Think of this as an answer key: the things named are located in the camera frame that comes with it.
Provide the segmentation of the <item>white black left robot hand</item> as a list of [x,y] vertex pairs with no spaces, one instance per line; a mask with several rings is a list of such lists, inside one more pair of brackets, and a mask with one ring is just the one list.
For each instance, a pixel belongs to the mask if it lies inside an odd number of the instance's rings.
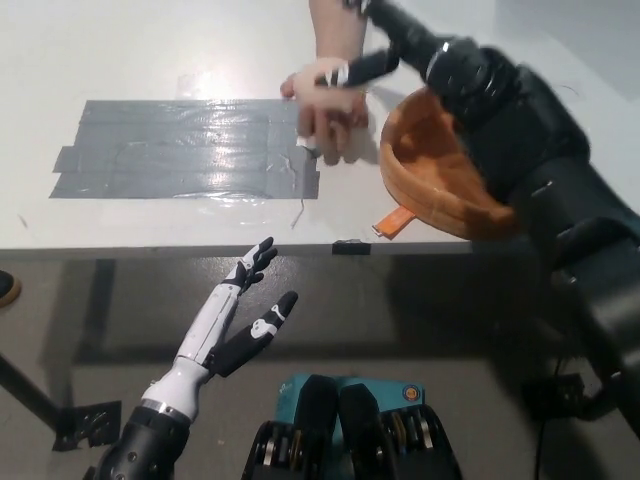
[[268,237],[254,245],[214,287],[169,371],[143,393],[144,407],[193,423],[199,412],[201,387],[216,375],[228,377],[273,341],[298,300],[294,291],[285,293],[231,339],[225,338],[240,297],[264,278],[264,270],[277,256],[273,243],[274,239]]

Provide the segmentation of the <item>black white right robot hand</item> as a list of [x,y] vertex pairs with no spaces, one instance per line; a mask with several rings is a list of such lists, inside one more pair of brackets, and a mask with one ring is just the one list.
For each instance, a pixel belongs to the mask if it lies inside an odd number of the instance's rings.
[[411,67],[424,84],[428,83],[433,61],[450,37],[431,33],[414,16],[391,1],[343,1],[343,6],[382,31],[389,39],[389,46],[318,74],[316,86],[361,87],[391,74],[400,63]]

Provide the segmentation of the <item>person's bare hand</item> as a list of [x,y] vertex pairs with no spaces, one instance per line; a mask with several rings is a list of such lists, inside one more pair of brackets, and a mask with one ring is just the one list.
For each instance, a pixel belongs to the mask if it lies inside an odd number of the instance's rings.
[[369,124],[365,91],[325,90],[314,84],[321,74],[346,63],[337,57],[319,57],[289,75],[280,86],[281,96],[298,106],[298,137],[311,140],[329,165],[347,159],[353,131],[366,129]]

